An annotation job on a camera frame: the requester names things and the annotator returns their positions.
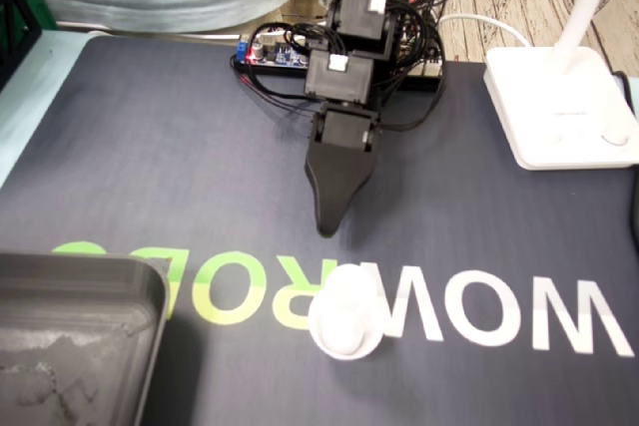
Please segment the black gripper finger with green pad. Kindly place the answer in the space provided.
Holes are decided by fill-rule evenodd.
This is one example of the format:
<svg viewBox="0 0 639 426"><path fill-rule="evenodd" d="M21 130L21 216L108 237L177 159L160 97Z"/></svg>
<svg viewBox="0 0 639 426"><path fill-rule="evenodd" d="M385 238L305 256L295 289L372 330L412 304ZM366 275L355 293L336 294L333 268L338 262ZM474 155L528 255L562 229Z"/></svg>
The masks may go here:
<svg viewBox="0 0 639 426"><path fill-rule="evenodd" d="M348 207L371 177L377 160L377 148L356 150L311 142L305 171L314 193L317 230L333 237Z"/></svg>

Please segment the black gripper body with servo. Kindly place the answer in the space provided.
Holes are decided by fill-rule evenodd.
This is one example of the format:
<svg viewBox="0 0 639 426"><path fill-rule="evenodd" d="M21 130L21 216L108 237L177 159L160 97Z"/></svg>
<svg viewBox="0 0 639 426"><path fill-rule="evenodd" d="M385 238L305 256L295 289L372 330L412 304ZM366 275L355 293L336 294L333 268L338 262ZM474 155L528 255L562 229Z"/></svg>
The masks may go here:
<svg viewBox="0 0 639 426"><path fill-rule="evenodd" d="M378 130L378 112L351 104L324 103L314 117L312 141L355 151L371 151Z"/></svg>

